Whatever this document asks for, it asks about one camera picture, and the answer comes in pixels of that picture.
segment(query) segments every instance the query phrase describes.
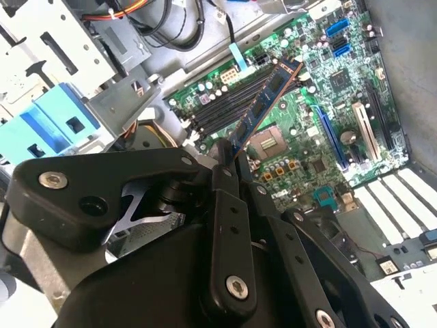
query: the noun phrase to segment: blue pcie slot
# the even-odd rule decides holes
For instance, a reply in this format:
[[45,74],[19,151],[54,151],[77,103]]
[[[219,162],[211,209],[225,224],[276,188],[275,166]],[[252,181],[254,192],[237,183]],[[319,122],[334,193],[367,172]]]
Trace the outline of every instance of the blue pcie slot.
[[335,49],[333,51],[334,53],[334,58],[338,58],[342,55],[345,55],[346,53],[348,53],[350,51],[351,47],[350,47],[350,43],[345,44],[344,46],[342,46],[341,48]]
[[317,114],[319,115],[320,120],[322,121],[323,128],[325,129],[326,134],[328,135],[329,142],[334,149],[334,155],[337,159],[338,164],[340,164],[341,169],[344,171],[349,168],[349,162],[346,159],[346,156],[341,149],[339,140],[334,133],[333,126],[330,123],[328,116],[322,111],[320,107],[317,105],[312,106]]
[[329,38],[331,38],[331,37],[335,36],[336,34],[340,33],[341,31],[343,31],[344,29],[348,28],[349,24],[350,24],[349,19],[343,18],[343,19],[339,20],[338,22],[336,22],[335,24],[328,27],[325,30],[325,33]]

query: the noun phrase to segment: blue plastic part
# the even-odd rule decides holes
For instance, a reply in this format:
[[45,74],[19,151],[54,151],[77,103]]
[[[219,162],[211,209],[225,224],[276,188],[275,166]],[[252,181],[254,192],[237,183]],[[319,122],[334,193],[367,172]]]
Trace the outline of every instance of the blue plastic part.
[[313,198],[320,206],[330,206],[335,212],[339,206],[335,201],[334,189],[331,186],[324,186],[313,193]]
[[334,52],[334,58],[338,58],[338,57],[340,57],[340,56],[342,56],[342,55],[345,55],[345,54],[348,53],[350,50],[351,50],[350,43],[347,43],[347,44],[345,44],[344,46],[342,46],[342,47],[340,47],[340,48],[338,48],[338,49],[335,49],[335,50],[333,51],[333,52]]
[[328,135],[329,142],[333,147],[334,155],[337,159],[338,164],[340,164],[340,167],[343,171],[347,170],[349,168],[349,162],[346,159],[343,150],[341,149],[341,145],[336,134],[334,133],[333,126],[331,125],[328,116],[322,111],[319,106],[313,105],[312,107],[315,109],[315,111],[319,115],[320,120],[322,121],[323,128]]
[[344,29],[348,28],[349,24],[349,18],[343,18],[325,29],[325,33],[329,38],[331,38],[343,31]]
[[14,165],[59,156],[99,127],[80,98],[61,83],[0,126],[0,154]]
[[234,59],[237,62],[238,67],[240,67],[241,71],[244,72],[247,69],[247,64],[243,58],[243,55],[240,52],[240,49],[237,46],[237,44],[231,43],[229,45],[229,50],[231,51],[232,55],[234,56]]

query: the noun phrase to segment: slot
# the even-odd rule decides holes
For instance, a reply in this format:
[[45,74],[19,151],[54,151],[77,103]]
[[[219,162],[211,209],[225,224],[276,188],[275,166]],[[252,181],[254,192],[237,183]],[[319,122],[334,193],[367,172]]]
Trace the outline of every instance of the slot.
[[335,24],[328,27],[325,30],[325,33],[329,38],[331,38],[331,37],[337,35],[338,33],[340,33],[341,31],[343,31],[344,29],[348,28],[349,24],[350,24],[349,19],[343,18],[343,19],[339,20],[338,22],[336,22]]
[[375,88],[371,84],[371,81],[366,82],[366,91],[367,94],[369,95],[370,106],[373,109],[374,113],[376,114],[376,118],[380,123],[380,129],[382,131],[382,140],[383,140],[384,147],[387,148],[388,150],[392,150],[395,147],[395,143],[393,142],[393,138],[391,137],[387,118],[384,115],[384,112],[382,111],[380,99],[378,97]]
[[345,55],[346,53],[350,52],[350,49],[351,49],[350,44],[346,44],[346,45],[342,46],[341,48],[334,50],[334,57],[338,58],[342,55]]
[[369,117],[367,116],[366,109],[361,102],[356,102],[352,105],[356,121],[361,131],[361,135],[364,139],[364,144],[367,149],[367,154],[372,161],[381,161],[381,151],[378,143],[376,142],[375,135],[370,126]]
[[341,149],[340,143],[337,139],[336,134],[334,133],[333,126],[330,123],[328,116],[322,111],[322,109],[318,106],[313,106],[316,113],[319,115],[320,121],[322,121],[323,128],[328,135],[329,142],[334,150],[335,158],[337,159],[338,164],[340,165],[343,171],[349,168],[349,162]]
[[62,50],[62,48],[58,45],[58,43],[53,39],[53,37],[50,35],[49,32],[44,32],[40,36],[41,40],[45,45],[47,45],[54,54],[59,58],[59,60],[62,62],[62,64],[66,67],[67,72],[70,73],[70,75],[76,74],[79,70],[77,67],[73,64],[73,62],[70,60],[70,58],[67,56],[67,54]]

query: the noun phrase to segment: blue sata port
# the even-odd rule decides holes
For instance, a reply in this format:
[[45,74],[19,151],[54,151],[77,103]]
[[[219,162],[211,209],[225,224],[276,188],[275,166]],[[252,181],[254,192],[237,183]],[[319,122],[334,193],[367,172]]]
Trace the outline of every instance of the blue sata port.
[[334,53],[334,57],[335,58],[338,58],[338,57],[340,57],[340,56],[342,56],[342,55],[345,55],[346,53],[348,53],[349,51],[350,51],[350,44],[349,43],[347,43],[347,44],[345,44],[344,46],[342,46],[342,47],[340,47],[340,48],[337,48],[337,49],[335,49],[334,51],[333,51],[333,53]]
[[336,34],[340,33],[341,31],[343,31],[344,29],[346,29],[347,27],[349,27],[349,24],[350,24],[349,19],[343,18],[338,22],[336,22],[335,24],[332,24],[327,29],[325,29],[325,33],[329,38],[331,38]]

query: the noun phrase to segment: white pcie slot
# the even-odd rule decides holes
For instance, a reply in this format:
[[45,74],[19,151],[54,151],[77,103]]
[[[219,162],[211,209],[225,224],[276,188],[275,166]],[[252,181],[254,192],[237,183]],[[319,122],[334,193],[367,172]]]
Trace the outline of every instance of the white pcie slot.
[[437,192],[433,190],[427,183],[420,179],[410,169],[402,169],[398,172],[403,178],[424,200],[437,210]]
[[355,189],[355,197],[357,197],[366,208],[367,212],[370,214],[378,227],[380,227],[382,233],[385,235],[390,244],[396,245],[404,241],[398,229],[390,221],[389,217],[387,217],[383,209],[379,206],[379,204],[375,201],[365,187]]
[[437,229],[437,217],[423,205],[411,191],[405,187],[395,176],[386,176],[384,182],[392,192],[423,222],[429,230]]
[[370,126],[369,117],[367,116],[366,109],[361,102],[356,102],[352,105],[356,121],[360,127],[361,135],[363,136],[364,143],[366,145],[367,154],[372,161],[381,161],[381,151],[376,142],[375,135]]
[[416,238],[422,233],[422,229],[417,222],[407,213],[406,210],[397,202],[393,195],[382,185],[381,182],[375,181],[369,183],[369,188],[380,200],[382,205],[392,214],[401,228],[410,238]]

